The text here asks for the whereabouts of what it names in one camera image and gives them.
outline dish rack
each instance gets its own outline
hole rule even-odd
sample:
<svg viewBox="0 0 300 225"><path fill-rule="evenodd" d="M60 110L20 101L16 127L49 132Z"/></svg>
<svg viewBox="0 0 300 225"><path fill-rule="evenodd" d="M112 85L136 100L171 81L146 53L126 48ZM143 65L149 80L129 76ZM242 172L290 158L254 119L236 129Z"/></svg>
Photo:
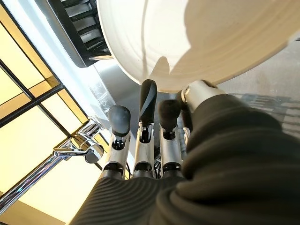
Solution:
<svg viewBox="0 0 300 225"><path fill-rule="evenodd" d="M74 49L65 47L73 62L80 68L97 60L111 58L101 25L95 0L47 0L67 39Z"/></svg>

